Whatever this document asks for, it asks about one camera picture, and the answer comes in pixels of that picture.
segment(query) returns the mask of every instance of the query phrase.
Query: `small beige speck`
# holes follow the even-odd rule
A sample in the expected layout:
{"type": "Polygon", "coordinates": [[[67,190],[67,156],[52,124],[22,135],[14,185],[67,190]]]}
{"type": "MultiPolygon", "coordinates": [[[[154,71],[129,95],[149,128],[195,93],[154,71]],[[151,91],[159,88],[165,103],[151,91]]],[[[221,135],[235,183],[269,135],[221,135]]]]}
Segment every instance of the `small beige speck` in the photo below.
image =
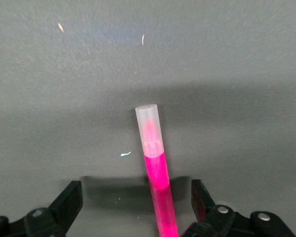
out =
{"type": "Polygon", "coordinates": [[[60,25],[60,23],[58,23],[59,29],[62,31],[62,33],[64,32],[64,28],[60,25]]]}

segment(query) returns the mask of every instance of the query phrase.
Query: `pink marker barrel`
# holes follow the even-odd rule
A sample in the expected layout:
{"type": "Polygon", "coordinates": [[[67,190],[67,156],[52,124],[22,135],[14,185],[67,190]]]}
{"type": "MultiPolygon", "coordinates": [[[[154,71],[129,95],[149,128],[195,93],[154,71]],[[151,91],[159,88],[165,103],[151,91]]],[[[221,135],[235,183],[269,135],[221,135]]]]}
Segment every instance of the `pink marker barrel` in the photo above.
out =
{"type": "Polygon", "coordinates": [[[136,108],[153,207],[160,237],[178,237],[157,105],[136,108]]]}

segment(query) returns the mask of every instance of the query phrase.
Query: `pink marker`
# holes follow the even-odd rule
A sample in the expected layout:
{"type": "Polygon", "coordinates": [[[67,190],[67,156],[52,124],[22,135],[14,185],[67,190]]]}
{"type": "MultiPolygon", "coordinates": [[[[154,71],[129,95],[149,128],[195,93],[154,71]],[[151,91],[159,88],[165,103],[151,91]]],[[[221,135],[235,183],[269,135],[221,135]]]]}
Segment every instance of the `pink marker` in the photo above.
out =
{"type": "Polygon", "coordinates": [[[178,237],[157,105],[139,106],[135,110],[159,236],[178,237]]]}

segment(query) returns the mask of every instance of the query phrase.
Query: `gray surface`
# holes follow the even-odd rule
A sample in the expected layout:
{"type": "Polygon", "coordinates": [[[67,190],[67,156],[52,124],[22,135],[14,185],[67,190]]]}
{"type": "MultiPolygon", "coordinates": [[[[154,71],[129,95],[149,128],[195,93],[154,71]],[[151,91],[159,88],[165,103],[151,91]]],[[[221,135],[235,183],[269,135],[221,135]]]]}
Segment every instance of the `gray surface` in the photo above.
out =
{"type": "Polygon", "coordinates": [[[81,179],[70,237],[154,236],[134,112],[147,103],[183,179],[180,233],[195,220],[190,178],[296,233],[296,1],[284,0],[0,1],[0,214],[81,179]]]}

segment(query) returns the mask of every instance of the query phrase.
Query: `marker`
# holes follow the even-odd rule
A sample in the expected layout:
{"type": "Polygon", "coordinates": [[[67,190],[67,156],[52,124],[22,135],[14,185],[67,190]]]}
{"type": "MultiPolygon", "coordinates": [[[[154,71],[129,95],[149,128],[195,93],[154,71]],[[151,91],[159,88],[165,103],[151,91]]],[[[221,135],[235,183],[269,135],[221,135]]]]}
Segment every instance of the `marker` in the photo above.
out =
{"type": "Polygon", "coordinates": [[[178,237],[157,105],[135,109],[160,237],[178,237]]]}

